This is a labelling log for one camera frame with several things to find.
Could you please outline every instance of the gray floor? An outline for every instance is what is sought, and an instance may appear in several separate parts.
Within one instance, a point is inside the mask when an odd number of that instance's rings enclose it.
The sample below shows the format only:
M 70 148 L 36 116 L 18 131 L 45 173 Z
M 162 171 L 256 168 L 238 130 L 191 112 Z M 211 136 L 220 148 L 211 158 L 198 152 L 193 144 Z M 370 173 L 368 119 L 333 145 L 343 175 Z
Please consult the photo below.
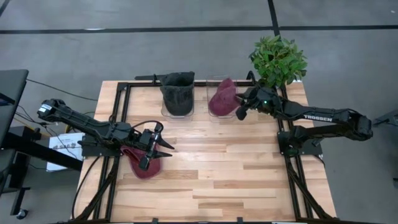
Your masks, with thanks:
M 398 24 L 396 1 L 277 0 L 275 8 L 280 26 Z M 0 18 L 0 29 L 11 30 L 271 24 L 265 0 L 12 0 Z M 352 108 L 371 119 L 398 109 L 398 30 L 281 34 L 295 39 L 308 57 L 304 85 L 311 105 Z M 253 42 L 263 35 L 273 33 L 0 35 L 0 69 L 26 68 L 33 80 L 97 98 L 103 80 L 132 80 L 136 75 L 191 70 L 197 78 L 244 77 L 252 69 L 248 55 Z M 62 98 L 81 112 L 96 106 L 34 83 L 27 84 L 21 105 L 35 116 L 47 98 Z M 59 133 L 63 128 L 53 127 Z M 366 142 L 343 138 L 322 142 L 340 218 L 397 223 L 398 189 L 392 182 L 398 177 L 395 134 L 394 127 L 382 126 Z M 44 167 L 42 161 L 32 162 Z M 22 221 L 8 216 L 13 194 L 2 195 L 1 223 L 67 220 L 78 176 L 75 171 L 48 174 L 30 169 L 25 184 L 32 190 L 23 205 L 31 213 Z

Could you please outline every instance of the label on robot arm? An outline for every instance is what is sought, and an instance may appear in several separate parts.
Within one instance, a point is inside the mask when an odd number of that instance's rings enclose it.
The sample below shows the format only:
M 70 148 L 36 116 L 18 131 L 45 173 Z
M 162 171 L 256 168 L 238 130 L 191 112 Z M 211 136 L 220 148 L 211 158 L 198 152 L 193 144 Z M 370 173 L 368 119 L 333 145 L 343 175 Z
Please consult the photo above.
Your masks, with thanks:
M 47 109 L 47 110 L 51 110 L 51 109 L 52 109 L 52 107 L 49 106 L 49 105 L 42 105 L 42 108 L 45 108 L 45 109 Z
M 46 110 L 51 110 L 51 109 L 52 109 L 51 106 L 42 104 L 42 106 L 40 107 L 39 111 L 40 112 L 45 112 Z

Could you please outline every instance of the metal leg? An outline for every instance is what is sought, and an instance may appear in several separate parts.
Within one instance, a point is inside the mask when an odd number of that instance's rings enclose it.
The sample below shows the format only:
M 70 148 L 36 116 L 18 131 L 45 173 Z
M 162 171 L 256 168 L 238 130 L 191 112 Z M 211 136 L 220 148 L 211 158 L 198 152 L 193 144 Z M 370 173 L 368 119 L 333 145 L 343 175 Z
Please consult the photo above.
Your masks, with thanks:
M 22 209 L 23 212 L 21 212 L 22 199 L 24 199 L 26 190 L 30 190 L 30 187 L 23 187 L 18 191 L 17 195 L 15 196 L 14 203 L 11 207 L 10 215 L 18 215 L 20 217 L 18 219 L 23 219 L 27 215 L 27 210 Z

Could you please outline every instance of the cable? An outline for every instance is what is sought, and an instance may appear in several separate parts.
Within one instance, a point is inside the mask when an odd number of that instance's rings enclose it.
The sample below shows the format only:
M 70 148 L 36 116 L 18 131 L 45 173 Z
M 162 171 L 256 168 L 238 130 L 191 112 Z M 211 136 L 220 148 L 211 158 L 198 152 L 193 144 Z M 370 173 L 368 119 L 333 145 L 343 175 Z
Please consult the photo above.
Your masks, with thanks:
M 77 191 L 76 191 L 76 194 L 75 194 L 75 198 L 73 199 L 73 203 L 72 203 L 72 219 L 75 219 L 75 204 L 76 204 L 77 196 L 78 196 L 78 194 L 79 194 L 79 191 L 80 191 L 80 189 L 81 189 L 81 186 L 83 185 L 84 181 L 86 180 L 87 174 L 90 172 L 91 168 L 93 168 L 94 164 L 97 162 L 97 160 L 98 160 L 99 158 L 100 158 L 100 157 L 98 156 L 98 157 L 93 161 L 93 163 L 89 166 L 89 168 L 87 169 L 87 172 L 86 172 L 85 176 L 83 177 L 83 180 L 81 180 L 80 185 L 79 185 L 79 187 L 77 188 Z
M 30 82 L 33 82 L 33 83 L 37 83 L 37 84 L 39 84 L 39 85 L 47 86 L 47 87 L 49 87 L 49 88 L 51 88 L 51 89 L 58 90 L 58 91 L 61 91 L 61 92 L 63 92 L 63 93 L 66 93 L 66 94 L 69 94 L 69 95 L 71 95 L 71 96 L 75 96 L 75 97 L 78 97 L 78 98 L 81 98 L 81 99 L 84 99 L 84 100 L 98 101 L 98 100 L 91 99 L 91 98 L 87 98 L 87 97 L 84 97 L 84 96 L 75 95 L 75 94 L 73 94 L 73 93 L 69 93 L 69 92 L 67 92 L 67 91 L 60 90 L 60 89 L 58 89 L 58 88 L 52 87 L 52 86 L 50 86 L 50 85 L 47 85 L 47 84 L 44 84 L 44 83 L 41 83 L 41 82 L 38 82 L 38 81 L 30 80 L 30 79 L 28 79 L 28 78 L 27 78 L 26 80 L 28 80 L 28 81 L 30 81 Z
M 35 168 L 35 169 L 42 169 L 42 170 L 46 170 L 47 172 L 51 172 L 51 170 L 48 170 L 46 168 L 38 168 L 36 166 L 33 166 L 32 164 L 29 164 L 31 167 Z
M 47 131 L 47 133 L 49 133 L 49 134 L 51 135 L 51 137 L 54 137 L 54 135 L 52 135 L 52 134 L 50 133 L 50 131 L 47 130 L 47 127 L 44 127 L 44 129 Z
M 17 119 L 17 118 L 14 118 L 14 120 L 20 122 L 20 123 L 23 124 L 25 127 L 29 128 L 29 129 L 31 129 L 31 130 L 34 130 L 33 127 L 29 126 L 27 123 L 25 123 L 25 122 L 23 122 L 23 121 L 21 121 L 21 120 L 19 120 L 19 119 Z
M 21 113 L 18 112 L 18 111 L 16 111 L 15 114 L 18 115 L 18 116 L 20 116 L 21 118 L 24 118 L 24 119 L 27 120 L 27 121 L 30 121 L 30 122 L 35 123 L 35 124 L 39 124 L 40 126 L 46 126 L 46 125 L 52 125 L 52 124 L 54 124 L 54 123 L 47 123 L 47 122 L 37 122 L 37 121 L 33 120 L 33 118 L 31 118 L 31 117 L 29 116 L 29 114 L 26 113 L 26 111 L 25 111 L 25 114 L 26 114 L 26 115 L 21 114 Z
M 74 155 L 73 153 L 71 153 L 71 152 L 69 151 L 69 149 L 67 148 L 67 146 L 61 141 L 61 139 L 60 139 L 60 137 L 58 136 L 58 134 L 57 134 L 54 130 L 52 130 L 51 128 L 45 127 L 45 129 L 47 130 L 47 132 L 49 132 L 47 128 L 48 128 L 49 130 L 51 130 L 53 133 L 55 133 L 55 136 L 58 138 L 58 140 L 60 141 L 60 143 L 64 146 L 64 149 L 66 149 L 70 154 L 72 154 L 72 155 L 74 156 L 75 159 L 78 159 L 76 155 Z
M 155 121 L 155 120 L 143 121 L 143 122 L 141 122 L 141 123 L 135 124 L 135 125 L 132 126 L 131 128 L 136 128 L 136 127 L 138 127 L 138 126 L 140 126 L 140 125 L 143 125 L 143 124 L 146 124 L 146 123 L 157 123 L 157 124 L 160 125 L 160 129 L 159 129 L 158 131 L 156 131 L 155 133 L 160 133 L 160 132 L 163 131 L 163 129 L 164 129 L 163 124 L 160 123 L 160 122 L 158 122 L 158 121 Z
M 22 108 L 22 110 L 25 112 L 26 116 L 30 118 L 33 121 L 33 118 L 29 116 L 29 114 L 26 112 L 25 108 L 23 108 L 21 105 L 18 105 L 18 107 Z

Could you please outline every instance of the wheel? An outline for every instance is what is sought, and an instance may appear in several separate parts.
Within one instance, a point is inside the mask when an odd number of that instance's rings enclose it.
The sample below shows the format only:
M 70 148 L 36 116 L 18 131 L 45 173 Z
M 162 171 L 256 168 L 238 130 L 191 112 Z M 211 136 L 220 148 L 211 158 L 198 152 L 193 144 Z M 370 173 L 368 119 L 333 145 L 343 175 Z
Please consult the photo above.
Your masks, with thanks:
M 28 210 L 20 209 L 17 215 L 17 219 L 19 220 L 24 219 L 27 216 L 28 212 L 29 212 Z

